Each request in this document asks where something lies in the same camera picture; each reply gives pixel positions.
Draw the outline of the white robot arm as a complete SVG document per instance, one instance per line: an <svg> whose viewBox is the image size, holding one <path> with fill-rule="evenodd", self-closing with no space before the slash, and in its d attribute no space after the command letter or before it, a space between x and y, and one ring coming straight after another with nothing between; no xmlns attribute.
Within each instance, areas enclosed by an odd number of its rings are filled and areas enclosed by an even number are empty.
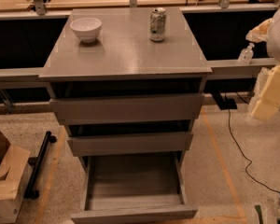
<svg viewBox="0 0 280 224"><path fill-rule="evenodd" d="M274 15L248 32L246 40L265 42L267 53L276 60L276 66L258 76L262 84L250 105L250 117L269 120L280 109L280 8Z"/></svg>

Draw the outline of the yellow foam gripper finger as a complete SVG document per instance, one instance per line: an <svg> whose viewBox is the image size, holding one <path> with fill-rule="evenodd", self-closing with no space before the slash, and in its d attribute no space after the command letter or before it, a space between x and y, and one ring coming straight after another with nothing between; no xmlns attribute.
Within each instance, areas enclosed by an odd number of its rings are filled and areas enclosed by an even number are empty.
<svg viewBox="0 0 280 224"><path fill-rule="evenodd" d="M280 109L280 63L272 69L263 67L257 78L254 96L249 104L249 116L269 120Z"/></svg>

